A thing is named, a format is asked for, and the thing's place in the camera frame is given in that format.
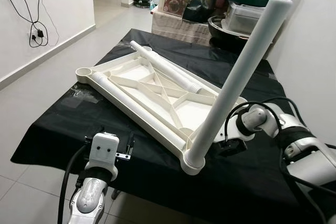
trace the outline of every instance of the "baseboard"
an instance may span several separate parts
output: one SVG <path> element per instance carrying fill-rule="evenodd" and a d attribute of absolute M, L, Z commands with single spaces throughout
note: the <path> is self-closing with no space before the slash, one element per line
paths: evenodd
<path fill-rule="evenodd" d="M 5 77 L 0 79 L 0 90 L 10 85 L 12 82 L 19 79 L 24 74 L 28 73 L 29 71 L 36 68 L 38 65 L 42 64 L 46 60 L 50 59 L 52 56 L 56 55 L 57 53 L 61 52 L 63 49 L 67 48 L 68 46 L 72 45 L 85 35 L 89 34 L 93 30 L 95 30 L 96 25 L 92 25 L 89 28 L 80 31 L 70 39 L 64 41 L 63 43 L 59 44 L 57 47 L 50 49 L 49 51 L 43 53 L 41 56 L 36 57 L 35 59 L 31 60 L 27 64 L 15 69 L 11 73 L 7 74 Z"/>
<path fill-rule="evenodd" d="M 129 3 L 129 4 L 126 4 L 126 3 L 121 3 L 121 6 L 122 7 L 127 7 L 127 8 L 130 8 L 130 6 L 133 5 L 133 2 Z"/>

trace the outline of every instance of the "black table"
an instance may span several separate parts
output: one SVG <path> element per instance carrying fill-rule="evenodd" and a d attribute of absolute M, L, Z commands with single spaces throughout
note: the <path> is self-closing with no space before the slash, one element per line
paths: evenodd
<path fill-rule="evenodd" d="M 237 59 L 220 49 L 133 29 L 98 64 L 132 53 L 131 40 L 218 87 Z M 285 94 L 269 63 L 262 60 L 241 96 L 261 101 Z M 288 104 L 278 105 L 291 113 Z M 218 223 L 309 223 L 278 170 L 278 149 L 266 134 L 256 134 L 247 142 L 248 150 L 235 156 L 207 155 L 203 170 L 189 176 L 174 155 L 86 84 L 76 83 L 30 126 L 11 160 L 65 169 L 84 136 L 101 125 L 119 137 L 119 152 L 125 151 L 130 136 L 135 140 L 131 160 L 117 163 L 113 188 Z M 85 162 L 78 161 L 73 172 Z"/>

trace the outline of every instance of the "wall socket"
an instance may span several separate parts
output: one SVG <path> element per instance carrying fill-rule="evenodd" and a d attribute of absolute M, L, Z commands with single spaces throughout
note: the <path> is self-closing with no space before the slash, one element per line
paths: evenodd
<path fill-rule="evenodd" d="M 30 35 L 30 32 L 27 33 L 27 37 L 28 37 L 31 41 L 33 41 L 33 40 L 32 40 L 32 35 L 35 35 L 36 38 L 37 38 L 37 30 L 36 30 L 35 28 L 32 29 L 32 31 L 31 31 L 31 35 Z"/>

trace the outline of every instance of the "black tablecloth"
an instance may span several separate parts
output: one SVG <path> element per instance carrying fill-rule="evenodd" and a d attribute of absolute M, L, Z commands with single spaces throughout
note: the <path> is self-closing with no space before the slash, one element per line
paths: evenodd
<path fill-rule="evenodd" d="M 131 40 L 218 87 L 237 59 L 220 49 L 133 29 L 98 64 L 132 53 Z M 270 65 L 262 60 L 241 96 L 260 101 L 284 95 Z M 279 105 L 291 112 L 287 104 Z M 114 188 L 219 223 L 308 223 L 278 171 L 278 149 L 266 134 L 256 134 L 247 142 L 248 150 L 235 156 L 207 155 L 203 170 L 189 176 L 174 155 L 86 84 L 76 83 L 30 126 L 11 160 L 65 169 L 84 136 L 101 125 L 119 137 L 119 152 L 125 150 L 130 135 L 135 140 L 131 160 L 116 164 L 118 178 L 110 185 Z M 73 172 L 84 164 L 77 162 Z"/>

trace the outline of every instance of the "white tile floor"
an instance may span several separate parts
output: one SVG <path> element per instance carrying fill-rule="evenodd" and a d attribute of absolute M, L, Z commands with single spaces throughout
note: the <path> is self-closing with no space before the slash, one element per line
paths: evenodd
<path fill-rule="evenodd" d="M 75 70 L 93 66 L 131 29 L 151 31 L 148 9 L 119 10 L 111 20 L 66 48 L 7 88 L 0 91 L 0 223 L 55 224 L 64 172 L 58 169 L 11 163 L 28 127 L 75 82 Z M 74 189 L 69 178 L 66 203 Z M 201 223 L 180 212 L 122 193 L 114 202 L 112 188 L 106 196 L 100 224 Z M 64 210 L 64 223 L 69 217 Z"/>

